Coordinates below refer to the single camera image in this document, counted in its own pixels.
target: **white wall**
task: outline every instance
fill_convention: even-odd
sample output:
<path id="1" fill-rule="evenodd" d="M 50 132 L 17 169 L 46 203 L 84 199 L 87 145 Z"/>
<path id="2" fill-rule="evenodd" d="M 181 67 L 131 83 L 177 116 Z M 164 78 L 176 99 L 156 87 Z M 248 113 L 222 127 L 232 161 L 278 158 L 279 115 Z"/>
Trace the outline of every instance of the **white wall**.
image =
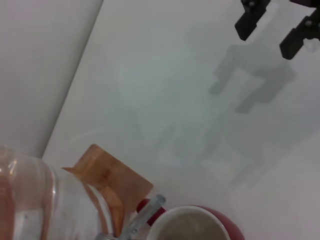
<path id="1" fill-rule="evenodd" d="M 42 156 L 101 2 L 0 1 L 0 145 Z"/>

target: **white table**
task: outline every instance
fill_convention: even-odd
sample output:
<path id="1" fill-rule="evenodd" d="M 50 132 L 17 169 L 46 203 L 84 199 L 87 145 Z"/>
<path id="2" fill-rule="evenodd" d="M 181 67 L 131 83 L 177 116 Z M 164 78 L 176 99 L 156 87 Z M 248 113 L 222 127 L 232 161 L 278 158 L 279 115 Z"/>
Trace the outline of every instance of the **white table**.
<path id="1" fill-rule="evenodd" d="M 319 44 L 279 50 L 311 12 L 273 1 L 242 42 L 239 0 L 106 0 L 43 160 L 70 167 L 96 143 L 167 208 L 215 208 L 247 240 L 318 240 Z"/>

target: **coffee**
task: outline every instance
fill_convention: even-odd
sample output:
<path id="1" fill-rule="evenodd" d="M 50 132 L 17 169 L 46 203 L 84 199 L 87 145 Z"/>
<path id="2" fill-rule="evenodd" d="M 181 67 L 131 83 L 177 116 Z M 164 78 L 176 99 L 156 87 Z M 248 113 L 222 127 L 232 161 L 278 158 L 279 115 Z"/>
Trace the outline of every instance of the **coffee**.
<path id="1" fill-rule="evenodd" d="M 158 240 L 227 240 L 225 233 L 210 216 L 194 211 L 180 213 L 166 222 Z"/>

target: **mug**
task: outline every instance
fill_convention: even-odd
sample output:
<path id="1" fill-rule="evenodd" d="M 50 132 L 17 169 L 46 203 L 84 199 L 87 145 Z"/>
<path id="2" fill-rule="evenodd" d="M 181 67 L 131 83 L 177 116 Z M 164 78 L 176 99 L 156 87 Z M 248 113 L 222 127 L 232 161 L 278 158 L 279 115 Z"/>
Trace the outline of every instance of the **mug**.
<path id="1" fill-rule="evenodd" d="M 149 199 L 144 199 L 141 201 L 136 209 L 137 212 L 139 212 L 148 203 L 148 201 Z M 146 240 L 158 240 L 159 234 L 162 232 L 168 221 L 180 214 L 187 213 L 201 213 L 209 216 L 223 231 L 224 238 L 226 240 L 245 240 L 237 225 L 221 212 L 208 207 L 196 205 L 182 205 L 174 207 L 168 211 L 166 211 L 164 208 L 158 210 L 156 214 L 154 214 L 147 222 L 151 226 L 151 229 L 146 237 Z"/>

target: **white surface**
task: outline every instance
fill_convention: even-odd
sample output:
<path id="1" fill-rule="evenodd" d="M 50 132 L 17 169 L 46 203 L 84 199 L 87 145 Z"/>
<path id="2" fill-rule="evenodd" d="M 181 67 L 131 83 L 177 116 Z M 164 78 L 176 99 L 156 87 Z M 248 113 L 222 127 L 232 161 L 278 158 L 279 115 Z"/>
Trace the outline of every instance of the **white surface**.
<path id="1" fill-rule="evenodd" d="M 0 145 L 42 157 L 101 2 L 0 1 Z"/>
<path id="2" fill-rule="evenodd" d="M 273 1 L 242 42 L 238 0 L 105 1 L 44 161 L 96 143 L 167 208 L 215 208 L 247 240 L 318 240 L 319 42 L 279 50 L 311 12 Z"/>

